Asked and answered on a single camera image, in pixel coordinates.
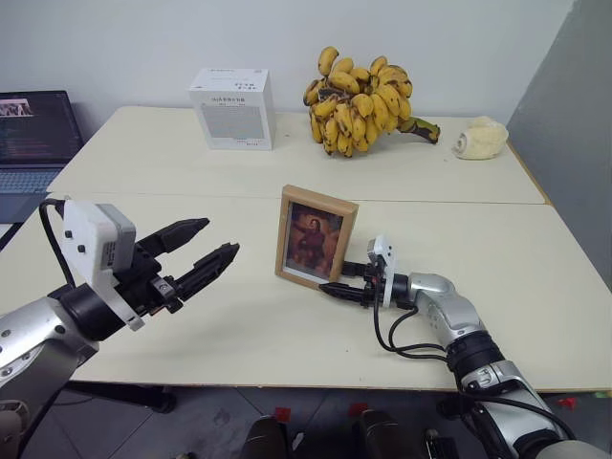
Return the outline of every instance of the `picture frame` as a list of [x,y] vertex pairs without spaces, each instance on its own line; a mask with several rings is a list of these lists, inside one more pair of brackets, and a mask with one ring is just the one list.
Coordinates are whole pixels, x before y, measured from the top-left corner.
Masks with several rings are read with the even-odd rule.
[[283,187],[275,273],[305,287],[336,282],[359,206],[293,185]]

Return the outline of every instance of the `laptop screen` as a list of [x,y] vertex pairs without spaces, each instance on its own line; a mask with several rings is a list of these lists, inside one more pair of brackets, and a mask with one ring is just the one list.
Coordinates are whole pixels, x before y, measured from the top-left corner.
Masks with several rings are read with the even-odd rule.
[[0,93],[0,164],[67,164],[82,146],[65,91]]

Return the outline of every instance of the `tabletop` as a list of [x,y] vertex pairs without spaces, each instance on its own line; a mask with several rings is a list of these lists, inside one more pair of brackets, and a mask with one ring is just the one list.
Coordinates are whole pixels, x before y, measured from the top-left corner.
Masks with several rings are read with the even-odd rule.
[[542,204],[506,146],[490,161],[455,158],[467,118],[427,118],[442,128],[431,145],[381,136],[368,155],[329,158],[306,114],[277,114],[272,151],[208,149],[191,109],[123,107],[49,186],[50,191],[275,198],[285,184],[350,200]]
[[[116,205],[139,237],[175,220],[210,225],[160,261],[180,275],[225,242],[240,252],[223,275],[175,315],[123,329],[81,366],[82,381],[452,389],[439,361],[382,350],[372,311],[274,275],[280,199],[72,193]],[[366,261],[370,238],[393,242],[400,273],[438,273],[475,305],[493,339],[538,390],[612,385],[612,295],[550,206],[375,203],[360,205],[346,259]],[[55,220],[56,231],[60,226]],[[38,216],[0,252],[0,313],[62,284]],[[384,330],[400,311],[382,311]],[[432,341],[420,315],[399,344]]]

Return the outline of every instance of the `white box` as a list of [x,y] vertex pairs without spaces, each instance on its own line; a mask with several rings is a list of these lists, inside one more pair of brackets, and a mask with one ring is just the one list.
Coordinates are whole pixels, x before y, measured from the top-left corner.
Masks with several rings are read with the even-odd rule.
[[272,150],[276,128],[266,69],[202,69],[189,98],[210,148]]

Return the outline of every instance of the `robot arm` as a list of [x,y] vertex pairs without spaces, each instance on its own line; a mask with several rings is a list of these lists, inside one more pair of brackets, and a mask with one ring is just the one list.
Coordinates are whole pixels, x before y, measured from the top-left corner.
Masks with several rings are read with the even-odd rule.
[[99,341],[126,324],[140,328],[141,317],[163,308],[177,312],[223,273],[239,249],[224,244],[180,278],[160,277],[155,258],[186,244],[208,219],[176,222],[135,242],[134,225],[110,205],[67,201],[56,208],[64,219],[62,253],[88,283],[66,285],[0,317],[0,457],[23,450]]
[[[345,263],[343,270],[345,275],[363,276],[364,289],[339,283],[320,289],[363,306],[375,304],[375,315],[379,303],[388,306],[391,300],[413,314],[425,314],[446,352],[445,359],[433,357],[447,362],[460,393],[461,417],[491,458],[560,459],[572,452],[584,459],[606,457],[603,451],[571,441],[575,440],[571,430],[551,413],[516,365],[504,358],[474,306],[457,294],[452,282],[437,274],[394,273],[395,257],[383,236],[370,242],[368,257],[371,263]],[[392,342],[385,346],[401,354],[402,348]]]

